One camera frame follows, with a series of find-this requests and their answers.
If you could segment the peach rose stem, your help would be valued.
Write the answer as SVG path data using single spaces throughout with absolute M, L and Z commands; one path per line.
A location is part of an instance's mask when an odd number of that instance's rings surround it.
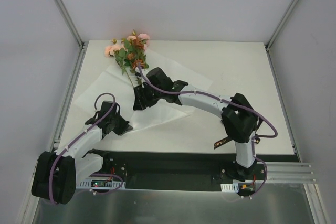
M 125 48 L 118 43 L 118 41 L 114 38 L 110 41 L 110 45 L 106 46 L 104 49 L 104 56 L 106 58 L 114 58 L 117 65 L 121 69 L 122 74 L 126 74 L 128 80 L 130 81 L 132 87 L 134 88 L 134 83 L 129 75 L 129 72 L 127 71 L 126 66 L 126 50 Z
M 150 45 L 150 36 L 148 34 L 141 33 L 138 35 L 138 39 L 143 43 L 144 51 L 146 51 L 148 46 Z

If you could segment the pink rose stem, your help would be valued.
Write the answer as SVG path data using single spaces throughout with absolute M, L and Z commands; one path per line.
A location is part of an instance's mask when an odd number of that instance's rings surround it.
M 137 32 L 132 31 L 132 34 L 126 39 L 122 39 L 122 46 L 126 50 L 126 58 L 128 60 L 145 60 L 146 51 L 144 51 L 143 43 L 138 39 Z

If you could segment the black printed ribbon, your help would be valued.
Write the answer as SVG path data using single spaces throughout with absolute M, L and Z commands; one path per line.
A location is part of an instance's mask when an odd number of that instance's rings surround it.
M 232 139 L 229 136 L 227 136 L 227 137 L 215 142 L 214 143 L 214 149 L 217 149 L 217 148 L 229 143 L 230 141 L 232 141 Z M 254 141 L 255 141 L 256 144 L 259 144 L 261 139 L 257 137 L 257 138 L 254 139 Z

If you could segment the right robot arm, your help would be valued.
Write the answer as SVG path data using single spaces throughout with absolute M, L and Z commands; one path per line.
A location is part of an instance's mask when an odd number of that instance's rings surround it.
M 136 68 L 139 85 L 134 88 L 135 111 L 142 111 L 165 100 L 167 103 L 190 106 L 220 118 L 227 137 L 215 143 L 215 147 L 234 141 L 235 163 L 225 169 L 228 177 L 244 182 L 255 173 L 257 163 L 253 151 L 253 138 L 256 135 L 259 117 L 240 93 L 232 97 L 220 97 L 200 90 L 188 82 L 172 81 L 164 71 L 156 67 L 149 72 Z

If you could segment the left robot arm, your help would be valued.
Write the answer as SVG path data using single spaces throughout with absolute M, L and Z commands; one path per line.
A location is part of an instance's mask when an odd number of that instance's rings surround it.
M 78 136 L 53 152 L 40 154 L 31 194 L 54 204 L 67 204 L 78 183 L 93 173 L 106 176 L 111 164 L 89 151 L 110 133 L 123 135 L 133 127 L 120 115 L 116 102 L 103 101 L 100 110 L 85 122 Z

